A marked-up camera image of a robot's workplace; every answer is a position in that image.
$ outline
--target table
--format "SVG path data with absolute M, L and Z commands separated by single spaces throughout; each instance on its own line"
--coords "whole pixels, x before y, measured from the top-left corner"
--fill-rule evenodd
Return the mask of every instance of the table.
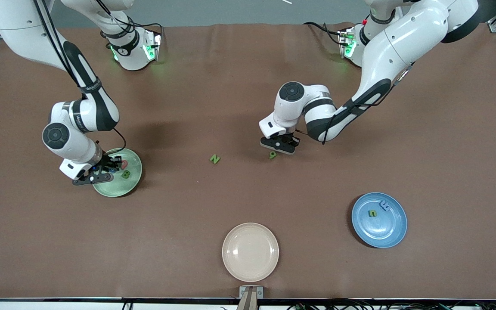
M 79 93 L 2 43 L 0 298 L 236 296 L 243 283 L 220 253 L 244 222 L 279 242 L 277 268 L 258 283 L 268 298 L 496 298 L 496 34 L 485 25 L 418 60 L 337 139 L 301 136 L 294 156 L 273 160 L 257 123 L 283 83 L 324 84 L 336 105 L 358 87 L 360 69 L 324 33 L 169 28 L 160 62 L 127 72 L 98 32 L 62 30 L 117 103 L 143 179 L 122 198 L 72 186 L 41 131 L 51 106 Z M 113 132 L 89 136 L 121 146 Z M 374 191 L 408 216 L 390 249 L 367 247 L 349 224 Z

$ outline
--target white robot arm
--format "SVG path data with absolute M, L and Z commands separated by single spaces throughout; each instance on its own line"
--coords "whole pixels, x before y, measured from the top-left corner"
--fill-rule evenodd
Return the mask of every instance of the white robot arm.
M 68 71 L 82 92 L 78 100 L 53 106 L 42 134 L 45 146 L 64 158 L 61 171 L 80 185 L 77 180 L 96 165 L 119 169 L 121 160 L 103 153 L 85 132 L 112 130 L 120 116 L 81 51 L 53 27 L 48 14 L 43 0 L 0 0 L 0 35 L 16 54 Z M 110 180 L 105 174 L 104 181 Z
M 136 26 L 123 11 L 134 0 L 61 0 L 89 18 L 110 42 L 114 58 L 126 70 L 139 70 L 156 60 L 161 34 Z
M 398 5 L 399 0 L 392 2 L 391 6 L 384 6 L 391 12 L 390 16 L 394 16 L 394 5 Z M 450 9 L 457 2 L 457 10 Z M 308 136 L 322 143 L 334 139 L 350 122 L 384 98 L 414 61 L 448 37 L 453 29 L 451 20 L 461 27 L 463 20 L 470 20 L 476 10 L 476 0 L 419 0 L 412 4 L 407 15 L 392 22 L 366 43 L 359 89 L 340 108 L 333 104 L 328 90 L 323 91 L 324 86 L 303 86 L 298 82 L 284 84 L 277 94 L 274 112 L 260 121 L 264 134 L 261 145 L 294 153 L 299 140 L 293 137 L 293 132 L 302 114 Z M 464 36 L 474 28 L 465 29 Z

